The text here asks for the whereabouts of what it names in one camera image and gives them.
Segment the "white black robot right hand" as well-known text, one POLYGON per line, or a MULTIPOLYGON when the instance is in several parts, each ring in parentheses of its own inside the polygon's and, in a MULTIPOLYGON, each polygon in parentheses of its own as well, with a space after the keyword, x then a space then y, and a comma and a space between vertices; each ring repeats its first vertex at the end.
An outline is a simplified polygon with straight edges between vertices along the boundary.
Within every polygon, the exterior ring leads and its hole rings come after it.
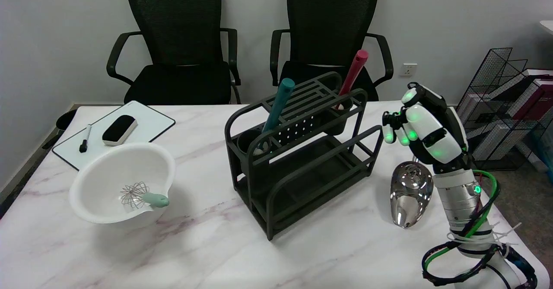
POLYGON ((436 174, 472 168, 466 132, 456 110, 445 98, 417 82, 407 85, 398 112, 382 114, 385 143, 409 147, 436 174))

